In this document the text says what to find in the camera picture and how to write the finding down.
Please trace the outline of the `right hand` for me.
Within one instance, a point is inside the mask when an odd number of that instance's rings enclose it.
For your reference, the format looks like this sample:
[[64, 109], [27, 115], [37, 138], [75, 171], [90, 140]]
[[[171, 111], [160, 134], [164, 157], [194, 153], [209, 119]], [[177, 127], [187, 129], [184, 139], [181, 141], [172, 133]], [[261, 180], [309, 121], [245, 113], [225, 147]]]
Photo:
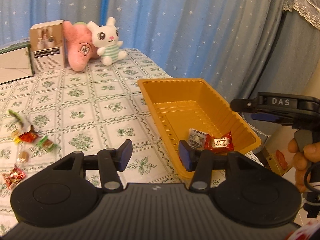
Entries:
[[288, 151], [294, 153], [292, 165], [296, 169], [295, 181], [296, 187], [300, 193], [306, 191], [304, 184], [304, 175], [308, 169], [310, 163], [319, 162], [320, 159], [320, 144], [319, 142], [304, 147], [304, 152], [299, 152], [297, 142], [295, 138], [291, 139], [288, 143]]

